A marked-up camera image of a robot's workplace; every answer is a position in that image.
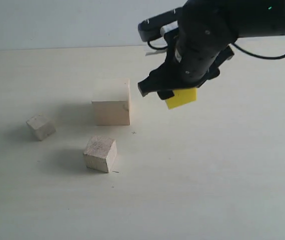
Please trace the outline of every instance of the background wall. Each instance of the background wall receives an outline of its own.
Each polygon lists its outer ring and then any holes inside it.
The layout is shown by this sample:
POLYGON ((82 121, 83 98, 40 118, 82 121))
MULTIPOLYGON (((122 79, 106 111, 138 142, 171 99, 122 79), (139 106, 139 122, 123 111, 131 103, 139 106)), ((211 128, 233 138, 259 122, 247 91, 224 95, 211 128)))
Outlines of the background wall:
POLYGON ((0 50, 142 44, 137 25, 186 0, 0 0, 0 50))

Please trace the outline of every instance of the white table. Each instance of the white table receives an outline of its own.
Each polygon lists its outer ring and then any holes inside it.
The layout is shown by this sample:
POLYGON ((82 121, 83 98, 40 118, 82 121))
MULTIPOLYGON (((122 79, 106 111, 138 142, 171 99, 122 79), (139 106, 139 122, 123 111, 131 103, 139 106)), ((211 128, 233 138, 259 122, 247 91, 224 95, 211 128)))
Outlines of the white table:
MULTIPOLYGON (((277 55, 285 39, 243 46, 277 55)), ((169 111, 139 94, 164 59, 145 53, 0 51, 0 240, 285 239, 285 60, 237 51, 197 102, 169 111), (107 78, 131 79, 131 126, 94 126, 107 78), (25 124, 37 113, 57 121, 43 142, 25 124), (116 139, 119 173, 86 169, 93 135, 116 139)))

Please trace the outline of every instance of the yellow block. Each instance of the yellow block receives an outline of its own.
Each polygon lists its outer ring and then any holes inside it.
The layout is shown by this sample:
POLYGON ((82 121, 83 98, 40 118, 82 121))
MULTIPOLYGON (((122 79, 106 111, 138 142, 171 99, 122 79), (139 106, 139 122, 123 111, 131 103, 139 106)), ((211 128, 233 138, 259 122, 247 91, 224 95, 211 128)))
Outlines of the yellow block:
POLYGON ((168 109, 174 109, 197 100, 197 88, 173 91, 174 96, 166 100, 168 109))

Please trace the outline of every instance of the wooden block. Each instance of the wooden block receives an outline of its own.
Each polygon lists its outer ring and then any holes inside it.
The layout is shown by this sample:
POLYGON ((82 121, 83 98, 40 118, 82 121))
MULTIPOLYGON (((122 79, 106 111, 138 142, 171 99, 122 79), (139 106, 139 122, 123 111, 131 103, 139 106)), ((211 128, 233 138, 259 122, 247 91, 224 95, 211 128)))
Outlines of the wooden block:
POLYGON ((52 120, 43 114, 38 114, 26 121, 32 134, 39 140, 43 141, 48 136, 56 132, 52 120))
POLYGON ((87 168, 104 173, 110 172, 116 157, 116 141, 103 136, 92 137, 83 151, 83 159, 87 168))
POLYGON ((100 81, 94 89, 92 107, 100 126, 128 126, 131 124, 131 95, 129 79, 100 81))

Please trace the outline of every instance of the wooden cube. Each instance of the wooden cube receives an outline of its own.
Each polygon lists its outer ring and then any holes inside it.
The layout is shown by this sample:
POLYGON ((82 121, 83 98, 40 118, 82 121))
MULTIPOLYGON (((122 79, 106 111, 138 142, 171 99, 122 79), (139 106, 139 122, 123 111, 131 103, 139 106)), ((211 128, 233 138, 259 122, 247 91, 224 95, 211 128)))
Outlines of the wooden cube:
POLYGON ((99 126, 128 126, 131 124, 129 79, 98 82, 94 89, 92 107, 99 126))
POLYGON ((39 140, 43 141, 48 136, 56 132, 56 128, 52 120, 43 114, 38 114, 26 121, 32 134, 39 140))
POLYGON ((92 137, 83 151, 83 159, 87 168, 104 173, 110 172, 116 157, 116 141, 103 136, 92 137))

